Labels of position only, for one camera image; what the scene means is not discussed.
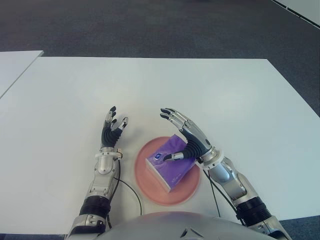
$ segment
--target white desk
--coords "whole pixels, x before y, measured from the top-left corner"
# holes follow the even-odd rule
[[[0,98],[43,51],[0,52]]]
[[[0,233],[67,233],[113,105],[129,117],[117,146],[134,188],[139,149],[179,132],[159,116],[171,107],[224,149],[280,220],[320,214],[320,119],[267,60],[39,57],[0,100]],[[222,217],[235,221],[216,195]],[[204,177],[184,204],[142,202],[144,213],[217,215]],[[121,184],[111,205],[114,225],[139,214]]]

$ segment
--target black cable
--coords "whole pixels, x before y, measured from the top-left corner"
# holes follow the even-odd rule
[[[215,194],[215,191],[214,191],[214,186],[213,186],[213,184],[212,184],[211,181],[209,181],[209,182],[210,182],[211,190],[212,190],[212,193],[213,193],[213,197],[214,197],[216,209],[218,210],[218,215],[219,215],[219,218],[220,218],[221,215],[220,215],[220,211],[219,211],[219,207],[218,207],[218,203],[217,203],[217,199],[216,199],[216,194]]]
[[[132,192],[135,194],[136,198],[139,201],[139,205],[140,205],[140,216],[142,216],[142,205],[141,205],[141,201],[140,201],[140,198],[139,198],[138,194],[136,193],[136,191],[128,183],[126,183],[125,181],[123,181],[121,179],[119,179],[119,181],[122,182],[123,184],[127,185],[132,190]]]
[[[110,218],[109,218],[109,213],[106,215],[106,222],[108,223],[109,228],[112,229]]]
[[[233,204],[230,202],[230,200],[226,197],[226,195],[218,188],[218,186],[215,184],[214,181],[211,180],[210,176],[206,173],[205,170],[203,170],[206,177],[209,179],[209,181],[213,184],[213,186],[219,191],[219,193],[224,197],[224,199],[227,201],[227,203],[230,205],[230,207],[234,210],[235,214],[237,214],[237,209],[233,206]],[[240,218],[239,219],[241,224],[245,226],[244,221]]]
[[[118,180],[116,181],[116,185],[115,185],[115,188],[114,188],[114,190],[113,190],[113,193],[111,194],[111,197],[110,197],[110,203],[111,203],[111,201],[112,201],[112,199],[114,198],[114,195],[115,195],[115,193],[116,193],[116,191],[117,191],[117,188],[118,188],[118,185],[119,185],[119,182],[120,182],[120,176],[121,176],[121,164],[120,164],[120,161],[118,160],[118,166],[119,166],[119,168],[118,168]]]
[[[113,190],[113,192],[112,192],[112,194],[111,194],[111,197],[110,197],[110,199],[109,199],[110,204],[111,204],[112,199],[114,198],[114,195],[115,195],[115,193],[116,193],[116,190],[117,190],[118,185],[119,185],[119,182],[120,182],[121,164],[120,164],[120,161],[119,161],[119,160],[118,160],[118,166],[119,166],[119,168],[118,168],[118,180],[117,180],[117,182],[116,182],[115,188],[114,188],[114,190]],[[111,225],[111,222],[110,222],[109,213],[106,215],[106,221],[107,221],[107,223],[108,223],[109,228],[112,229],[112,225]]]

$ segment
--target round plate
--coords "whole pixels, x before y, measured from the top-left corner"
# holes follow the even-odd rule
[[[142,193],[151,201],[164,206],[172,206],[187,201],[195,193],[200,181],[200,169],[197,165],[194,165],[175,188],[168,193],[152,172],[146,168],[146,158],[169,138],[168,136],[161,136],[147,142],[139,151],[134,164],[136,183]]]

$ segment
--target tissue box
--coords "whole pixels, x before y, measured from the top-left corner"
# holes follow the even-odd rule
[[[188,158],[164,162],[164,157],[182,151],[186,145],[187,144],[180,137],[173,135],[165,144],[145,159],[147,168],[154,174],[168,193],[194,166],[196,159]]]

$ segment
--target black joint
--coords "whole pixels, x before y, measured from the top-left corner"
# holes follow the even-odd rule
[[[73,234],[103,234],[106,231],[106,225],[102,221],[97,221],[96,226],[76,226],[70,232]]]
[[[236,217],[242,219],[247,227],[271,217],[269,210],[260,197],[254,197],[246,202],[240,203],[236,209]]]
[[[128,122],[125,122],[126,118],[122,120],[122,127],[125,128],[128,125]]]
[[[200,157],[197,157],[196,160],[198,161],[198,163],[202,164],[204,161],[200,158]]]
[[[110,201],[103,196],[89,196],[87,197],[81,207],[80,215],[92,214],[97,215],[102,218],[106,218],[107,214],[110,212]]]

